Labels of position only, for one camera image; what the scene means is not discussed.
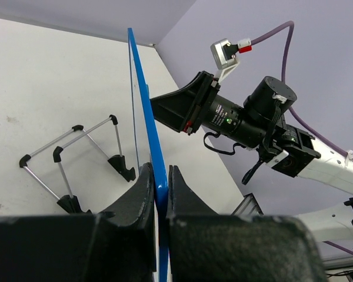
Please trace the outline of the blue framed whiteboard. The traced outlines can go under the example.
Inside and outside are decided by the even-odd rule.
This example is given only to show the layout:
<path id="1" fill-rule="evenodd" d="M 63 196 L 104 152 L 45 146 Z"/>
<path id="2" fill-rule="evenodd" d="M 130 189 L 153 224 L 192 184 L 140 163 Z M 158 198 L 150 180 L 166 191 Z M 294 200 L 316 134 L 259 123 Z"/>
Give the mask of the blue framed whiteboard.
<path id="1" fill-rule="evenodd" d="M 161 144 L 152 112 L 149 87 L 145 80 L 134 30 L 128 28 L 127 33 L 136 161 L 138 167 L 147 162 L 150 162 L 153 167 L 155 206 L 158 215 L 157 281 L 168 281 L 169 248 L 168 235 L 166 232 L 168 179 Z"/>

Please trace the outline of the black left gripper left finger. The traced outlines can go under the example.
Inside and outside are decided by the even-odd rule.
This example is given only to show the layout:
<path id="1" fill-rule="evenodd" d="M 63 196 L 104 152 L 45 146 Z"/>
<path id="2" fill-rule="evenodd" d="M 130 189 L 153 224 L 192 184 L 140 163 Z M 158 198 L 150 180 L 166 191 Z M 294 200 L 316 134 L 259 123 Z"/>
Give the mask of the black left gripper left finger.
<path id="1" fill-rule="evenodd" d="M 120 262 L 135 259 L 148 270 L 156 270 L 155 243 L 155 180 L 150 162 L 144 163 L 136 182 L 106 212 L 114 212 L 108 219 L 115 227 L 115 239 L 110 244 L 113 254 Z"/>

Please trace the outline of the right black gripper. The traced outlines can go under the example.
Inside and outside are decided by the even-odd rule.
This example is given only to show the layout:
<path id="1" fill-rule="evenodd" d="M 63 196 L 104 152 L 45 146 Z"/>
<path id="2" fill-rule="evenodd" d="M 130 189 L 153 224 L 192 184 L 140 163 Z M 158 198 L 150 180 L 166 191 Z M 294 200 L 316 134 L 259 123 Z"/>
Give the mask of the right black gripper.
<path id="1" fill-rule="evenodd" d="M 213 74 L 200 71 L 186 86 L 151 98 L 155 120 L 176 132 L 195 133 L 221 85 Z"/>

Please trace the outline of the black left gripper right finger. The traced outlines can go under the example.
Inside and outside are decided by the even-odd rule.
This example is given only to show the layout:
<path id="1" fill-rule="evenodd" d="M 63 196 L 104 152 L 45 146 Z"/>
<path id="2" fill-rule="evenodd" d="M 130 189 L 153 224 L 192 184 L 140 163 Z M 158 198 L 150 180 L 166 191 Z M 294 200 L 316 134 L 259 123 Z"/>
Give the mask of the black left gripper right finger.
<path id="1" fill-rule="evenodd" d="M 232 217 L 213 211 L 169 168 L 166 214 L 174 281 L 232 281 Z"/>

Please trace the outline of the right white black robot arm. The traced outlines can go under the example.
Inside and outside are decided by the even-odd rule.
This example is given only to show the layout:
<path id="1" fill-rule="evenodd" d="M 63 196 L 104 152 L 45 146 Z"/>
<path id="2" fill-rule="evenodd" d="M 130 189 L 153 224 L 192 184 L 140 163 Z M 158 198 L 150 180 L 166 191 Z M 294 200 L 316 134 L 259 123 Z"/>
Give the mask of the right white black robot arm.
<path id="1" fill-rule="evenodd" d="M 217 78 L 200 72 L 180 90 L 152 98 L 154 118 L 189 135 L 206 126 L 213 137 L 223 135 L 236 147 L 256 150 L 259 165 L 351 193 L 353 206 L 353 157 L 285 122 L 284 112 L 297 97 L 284 82 L 263 78 L 242 106 L 218 91 Z"/>

